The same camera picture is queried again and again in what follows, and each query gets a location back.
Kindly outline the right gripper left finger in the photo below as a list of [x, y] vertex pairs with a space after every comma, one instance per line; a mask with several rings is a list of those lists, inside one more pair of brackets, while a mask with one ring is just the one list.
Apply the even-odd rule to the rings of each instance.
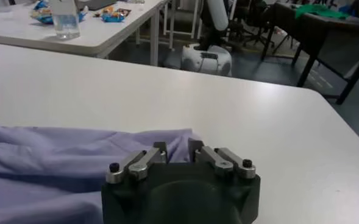
[[165, 142], [155, 142], [150, 150], [132, 152], [128, 157], [118, 163], [111, 163], [105, 175], [109, 184], [119, 184], [125, 177], [131, 176], [137, 181], [148, 176], [148, 169], [155, 163], [168, 162], [168, 152]]

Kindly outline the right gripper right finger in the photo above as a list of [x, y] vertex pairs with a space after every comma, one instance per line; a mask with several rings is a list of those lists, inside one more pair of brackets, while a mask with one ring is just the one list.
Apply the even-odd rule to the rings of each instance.
[[211, 148], [200, 140], [189, 139], [188, 151], [194, 163], [207, 163], [220, 177], [235, 174], [243, 179], [253, 179], [256, 167], [250, 159], [242, 159], [226, 147]]

